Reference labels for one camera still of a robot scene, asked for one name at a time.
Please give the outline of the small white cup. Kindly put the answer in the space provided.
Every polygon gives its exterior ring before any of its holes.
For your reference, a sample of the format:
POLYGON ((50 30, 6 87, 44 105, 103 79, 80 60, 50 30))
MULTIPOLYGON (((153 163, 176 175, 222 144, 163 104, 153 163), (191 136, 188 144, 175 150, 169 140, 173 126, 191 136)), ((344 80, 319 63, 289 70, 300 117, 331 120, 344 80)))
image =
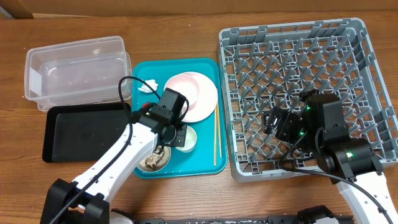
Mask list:
POLYGON ((176 149, 184 153, 189 153, 194 150, 196 143, 197 134, 195 130, 190 126, 187 126, 184 147, 176 147, 176 149))

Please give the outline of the white round plate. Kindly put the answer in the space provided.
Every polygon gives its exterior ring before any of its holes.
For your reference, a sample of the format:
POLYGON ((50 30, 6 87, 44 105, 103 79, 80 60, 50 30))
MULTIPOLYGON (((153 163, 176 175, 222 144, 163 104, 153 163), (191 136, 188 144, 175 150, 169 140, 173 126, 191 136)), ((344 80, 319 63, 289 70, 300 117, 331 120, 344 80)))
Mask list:
POLYGON ((196 123, 211 115, 218 102, 218 92, 215 84, 204 74, 198 72, 183 72, 193 77, 199 84, 200 92, 196 105, 186 113, 183 122, 196 123))

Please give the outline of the pink bowl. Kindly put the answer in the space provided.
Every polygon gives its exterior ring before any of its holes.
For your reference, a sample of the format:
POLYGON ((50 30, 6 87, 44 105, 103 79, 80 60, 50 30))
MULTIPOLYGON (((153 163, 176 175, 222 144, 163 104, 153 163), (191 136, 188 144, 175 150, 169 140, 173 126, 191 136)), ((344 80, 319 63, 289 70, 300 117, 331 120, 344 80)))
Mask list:
POLYGON ((164 89, 166 88, 170 88, 185 96, 189 102, 189 111, 196 105, 200 88, 198 82, 190 75, 184 73, 174 75, 165 83, 164 89))

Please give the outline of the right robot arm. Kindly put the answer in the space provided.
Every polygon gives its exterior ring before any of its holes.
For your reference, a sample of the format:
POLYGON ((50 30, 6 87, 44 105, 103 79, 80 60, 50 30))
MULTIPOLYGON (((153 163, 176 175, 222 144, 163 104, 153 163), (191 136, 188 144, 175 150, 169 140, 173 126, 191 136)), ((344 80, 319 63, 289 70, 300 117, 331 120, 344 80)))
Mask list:
POLYGON ((262 115, 264 132, 291 144, 279 159, 279 167, 329 178, 358 223, 397 223, 378 155, 367 139, 349 135, 340 98, 312 90, 302 92, 300 101, 304 108, 299 114, 275 106, 262 115), (297 148, 311 153, 321 170, 285 166, 287 157, 297 148))

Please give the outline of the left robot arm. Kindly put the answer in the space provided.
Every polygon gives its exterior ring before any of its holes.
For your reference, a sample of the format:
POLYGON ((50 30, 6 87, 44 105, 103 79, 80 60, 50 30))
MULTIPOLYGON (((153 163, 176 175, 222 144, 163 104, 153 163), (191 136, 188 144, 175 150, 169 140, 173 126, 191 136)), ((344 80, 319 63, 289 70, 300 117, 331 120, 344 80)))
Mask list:
POLYGON ((41 223, 133 223, 110 203, 133 170, 157 147, 158 134, 127 124, 120 138, 73 182, 57 179, 49 188, 41 223))

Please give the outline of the grey dishwasher rack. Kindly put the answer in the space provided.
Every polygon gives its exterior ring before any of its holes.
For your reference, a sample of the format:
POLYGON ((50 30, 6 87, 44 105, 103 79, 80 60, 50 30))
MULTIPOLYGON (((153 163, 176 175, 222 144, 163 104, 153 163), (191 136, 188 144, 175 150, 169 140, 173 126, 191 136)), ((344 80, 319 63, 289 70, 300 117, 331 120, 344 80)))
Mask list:
POLYGON ((367 139, 383 167, 397 164, 397 115, 361 19, 227 28, 218 38, 234 180, 292 176, 278 166, 289 145, 264 132, 262 115, 299 113, 299 94, 312 89, 338 95, 349 134, 367 139))

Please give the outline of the bowl with rice leftovers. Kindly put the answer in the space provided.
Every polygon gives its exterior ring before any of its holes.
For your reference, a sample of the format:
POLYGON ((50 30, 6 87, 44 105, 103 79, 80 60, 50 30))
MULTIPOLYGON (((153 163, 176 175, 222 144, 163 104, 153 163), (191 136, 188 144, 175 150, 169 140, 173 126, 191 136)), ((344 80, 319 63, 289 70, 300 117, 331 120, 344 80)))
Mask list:
POLYGON ((158 146, 156 150, 140 161, 138 169, 144 172, 156 172, 163 169, 171 157, 171 148, 158 146))

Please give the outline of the teal serving tray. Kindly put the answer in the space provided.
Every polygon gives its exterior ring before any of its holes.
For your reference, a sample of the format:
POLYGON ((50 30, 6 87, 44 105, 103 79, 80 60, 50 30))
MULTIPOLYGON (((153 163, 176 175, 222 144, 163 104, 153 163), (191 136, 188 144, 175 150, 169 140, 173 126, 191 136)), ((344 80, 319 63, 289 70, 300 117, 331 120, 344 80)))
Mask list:
POLYGON ((182 177, 190 175, 216 174, 221 172, 228 160, 228 147, 226 146, 226 128, 224 122, 224 111, 221 96, 221 83, 216 62, 210 58, 190 58, 178 60, 158 60, 141 62, 135 66, 132 74, 141 80, 154 79, 158 83, 157 93, 162 94, 165 83, 169 78, 183 72, 198 72, 208 77, 218 92, 218 104, 220 110, 221 125, 221 154, 219 154, 217 137, 217 165, 213 165, 214 147, 214 112, 207 118, 189 123, 197 134, 197 143, 192 152, 184 153, 176 148, 171 150, 171 157, 168 164, 156 172, 144 172, 135 169, 136 176, 142 179, 156 179, 169 177, 182 177))

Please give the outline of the crumpled white napkin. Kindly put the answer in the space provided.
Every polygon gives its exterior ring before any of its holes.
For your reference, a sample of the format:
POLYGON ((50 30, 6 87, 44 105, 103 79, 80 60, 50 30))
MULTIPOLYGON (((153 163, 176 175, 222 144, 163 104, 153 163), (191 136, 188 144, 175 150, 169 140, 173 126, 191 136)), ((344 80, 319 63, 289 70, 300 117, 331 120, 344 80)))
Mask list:
POLYGON ((145 80, 141 87, 138 88, 139 91, 143 93, 153 93, 157 91, 158 83, 154 80, 145 80))

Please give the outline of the black plastic tray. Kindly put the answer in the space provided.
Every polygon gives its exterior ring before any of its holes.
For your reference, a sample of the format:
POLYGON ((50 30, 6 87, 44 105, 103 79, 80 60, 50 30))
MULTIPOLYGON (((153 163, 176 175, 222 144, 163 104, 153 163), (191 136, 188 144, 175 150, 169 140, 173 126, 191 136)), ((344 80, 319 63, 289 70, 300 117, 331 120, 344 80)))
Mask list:
POLYGON ((42 160, 47 163, 97 161, 121 137, 126 125, 121 103, 50 108, 42 160))

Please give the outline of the clear plastic bin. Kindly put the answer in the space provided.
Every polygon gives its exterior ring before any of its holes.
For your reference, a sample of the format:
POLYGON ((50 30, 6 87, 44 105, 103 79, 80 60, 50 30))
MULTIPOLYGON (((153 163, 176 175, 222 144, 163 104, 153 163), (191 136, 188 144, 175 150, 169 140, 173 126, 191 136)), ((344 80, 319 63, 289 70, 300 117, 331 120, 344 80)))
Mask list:
POLYGON ((37 47, 27 52, 25 98, 41 111, 54 106, 129 100, 131 61, 120 36, 37 47))

